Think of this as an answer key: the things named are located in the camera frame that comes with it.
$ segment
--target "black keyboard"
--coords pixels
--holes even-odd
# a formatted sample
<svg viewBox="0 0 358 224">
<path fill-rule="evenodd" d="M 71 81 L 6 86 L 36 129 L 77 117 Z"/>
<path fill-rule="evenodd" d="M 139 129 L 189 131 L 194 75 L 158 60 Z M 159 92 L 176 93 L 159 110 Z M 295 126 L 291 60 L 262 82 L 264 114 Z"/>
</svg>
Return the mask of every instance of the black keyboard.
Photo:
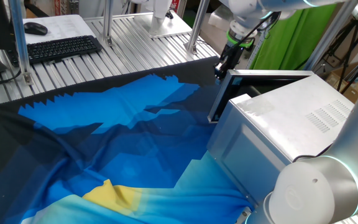
<svg viewBox="0 0 358 224">
<path fill-rule="evenodd" d="M 66 57 L 93 53 L 101 49 L 100 43 L 91 35 L 27 44 L 30 63 L 50 62 L 52 60 L 57 62 Z M 12 65 L 18 67 L 17 52 L 7 50 L 6 53 Z"/>
</svg>

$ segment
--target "metal pole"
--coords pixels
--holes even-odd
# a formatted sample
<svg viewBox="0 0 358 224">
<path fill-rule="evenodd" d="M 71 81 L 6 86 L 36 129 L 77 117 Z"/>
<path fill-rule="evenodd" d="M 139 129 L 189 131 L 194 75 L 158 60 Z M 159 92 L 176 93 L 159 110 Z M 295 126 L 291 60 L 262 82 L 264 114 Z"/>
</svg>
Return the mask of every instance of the metal pole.
<svg viewBox="0 0 358 224">
<path fill-rule="evenodd" d="M 201 0 L 200 6 L 198 7 L 196 20 L 194 21 L 193 31 L 191 31 L 189 42 L 185 43 L 185 48 L 192 54 L 197 54 L 197 39 L 200 34 L 201 25 L 206 14 L 206 10 L 209 5 L 209 0 Z"/>
<path fill-rule="evenodd" d="M 103 20 L 103 38 L 102 40 L 109 46 L 112 46 L 111 40 L 111 23 L 112 23 L 112 2 L 113 0 L 106 0 L 104 6 L 104 20 Z"/>
<path fill-rule="evenodd" d="M 303 70 L 312 70 L 317 65 L 326 48 L 330 45 L 331 41 L 335 38 L 336 34 L 342 28 L 356 6 L 357 0 L 351 0 L 343 4 L 341 10 L 339 10 L 337 16 L 328 27 L 313 53 L 310 55 Z"/>
<path fill-rule="evenodd" d="M 24 25 L 20 0 L 9 0 L 11 9 L 11 17 L 16 39 L 16 49 L 19 55 L 19 65 L 22 71 L 24 81 L 31 85 L 31 69 L 29 61 L 29 53 L 27 52 L 27 44 L 25 42 Z"/>
</svg>

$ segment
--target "cardboard box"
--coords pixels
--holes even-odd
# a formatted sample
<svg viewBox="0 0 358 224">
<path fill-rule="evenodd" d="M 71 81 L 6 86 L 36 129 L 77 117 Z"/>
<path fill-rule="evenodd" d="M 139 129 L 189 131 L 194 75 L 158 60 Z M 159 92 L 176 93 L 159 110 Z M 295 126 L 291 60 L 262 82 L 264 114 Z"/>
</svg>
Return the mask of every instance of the cardboard box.
<svg viewBox="0 0 358 224">
<path fill-rule="evenodd" d="M 346 69 L 345 72 L 345 77 L 347 74 L 349 74 L 349 72 L 351 72 L 353 70 L 353 68 L 355 68 L 358 65 L 358 62 L 356 63 L 352 63 L 348 66 L 348 68 Z M 336 70 L 331 71 L 331 73 L 329 74 L 329 76 L 326 79 L 326 82 L 331 85 L 333 88 L 337 89 L 338 88 L 338 84 L 339 84 L 339 80 L 340 77 L 342 75 L 342 71 L 343 68 L 339 68 Z M 342 91 L 346 85 L 348 84 L 348 82 L 346 81 L 342 81 L 341 84 L 341 89 L 339 91 Z M 356 101 L 358 100 L 358 82 L 357 83 L 353 83 L 347 90 L 346 92 L 343 94 L 348 100 L 352 101 L 353 103 L 356 103 Z"/>
<path fill-rule="evenodd" d="M 338 88 L 340 76 L 336 75 L 334 72 L 331 72 L 329 74 L 326 82 L 331 85 L 335 90 Z M 347 85 L 347 82 L 342 81 L 341 89 L 342 91 Z M 358 99 L 358 89 L 355 89 L 354 87 L 350 86 L 346 92 L 343 94 L 348 100 L 352 101 L 353 103 L 356 103 Z"/>
</svg>

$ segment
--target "mouse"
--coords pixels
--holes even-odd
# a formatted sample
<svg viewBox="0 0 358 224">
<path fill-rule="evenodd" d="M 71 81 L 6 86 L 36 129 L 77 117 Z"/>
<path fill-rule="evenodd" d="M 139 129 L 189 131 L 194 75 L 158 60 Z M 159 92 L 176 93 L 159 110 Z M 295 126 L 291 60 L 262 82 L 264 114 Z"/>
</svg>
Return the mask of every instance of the mouse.
<svg viewBox="0 0 358 224">
<path fill-rule="evenodd" d="M 26 34 L 47 35 L 48 29 L 36 22 L 26 22 L 24 24 L 24 32 Z"/>
</svg>

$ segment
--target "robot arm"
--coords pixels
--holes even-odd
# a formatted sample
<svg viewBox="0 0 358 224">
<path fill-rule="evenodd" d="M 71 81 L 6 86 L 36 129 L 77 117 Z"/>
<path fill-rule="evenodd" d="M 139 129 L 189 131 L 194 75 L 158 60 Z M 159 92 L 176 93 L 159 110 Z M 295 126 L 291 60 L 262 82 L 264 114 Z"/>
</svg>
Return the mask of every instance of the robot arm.
<svg viewBox="0 0 358 224">
<path fill-rule="evenodd" d="M 343 1 L 345 0 L 221 0 L 233 12 L 234 20 L 227 32 L 228 41 L 221 55 L 221 62 L 215 69 L 216 77 L 222 80 L 229 69 L 234 69 L 244 49 L 252 46 L 252 39 L 257 35 L 254 30 L 261 21 L 266 20 L 262 26 L 270 26 L 278 17 L 286 19 L 298 9 Z"/>
<path fill-rule="evenodd" d="M 164 22 L 172 0 L 131 0 L 136 4 L 145 4 L 146 9 L 153 11 L 151 31 L 158 30 Z"/>
<path fill-rule="evenodd" d="M 337 0 L 221 0 L 234 14 L 231 30 L 245 37 L 271 12 L 295 11 L 339 2 Z M 234 68 L 225 55 L 216 71 L 222 78 Z M 358 214 L 358 102 L 336 142 L 321 156 L 288 165 L 278 176 L 274 191 L 251 214 L 246 224 L 325 224 Z"/>
</svg>

